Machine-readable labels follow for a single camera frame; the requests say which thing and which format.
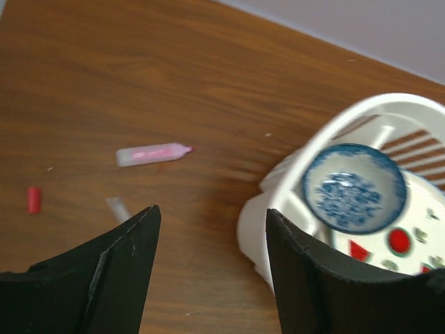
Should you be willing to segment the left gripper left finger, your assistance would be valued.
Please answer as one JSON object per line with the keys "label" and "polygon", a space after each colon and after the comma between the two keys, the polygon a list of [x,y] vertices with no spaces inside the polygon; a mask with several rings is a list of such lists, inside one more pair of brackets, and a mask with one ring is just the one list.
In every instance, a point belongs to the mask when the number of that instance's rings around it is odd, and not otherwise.
{"label": "left gripper left finger", "polygon": [[24,273],[1,273],[1,332],[138,333],[160,229],[154,205]]}

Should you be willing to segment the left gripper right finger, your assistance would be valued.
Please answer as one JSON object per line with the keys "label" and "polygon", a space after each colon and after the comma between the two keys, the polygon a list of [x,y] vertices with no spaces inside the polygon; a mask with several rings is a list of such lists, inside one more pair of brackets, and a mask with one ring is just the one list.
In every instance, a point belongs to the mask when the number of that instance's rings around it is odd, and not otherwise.
{"label": "left gripper right finger", "polygon": [[443,333],[444,270],[407,276],[357,261],[276,209],[266,241],[283,333]]}

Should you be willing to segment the clear pen cap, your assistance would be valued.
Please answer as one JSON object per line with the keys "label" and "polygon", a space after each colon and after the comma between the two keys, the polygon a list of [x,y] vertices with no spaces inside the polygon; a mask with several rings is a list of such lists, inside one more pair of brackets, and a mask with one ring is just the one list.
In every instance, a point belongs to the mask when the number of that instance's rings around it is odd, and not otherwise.
{"label": "clear pen cap", "polygon": [[119,224],[129,220],[132,215],[119,197],[106,199],[106,203]]}

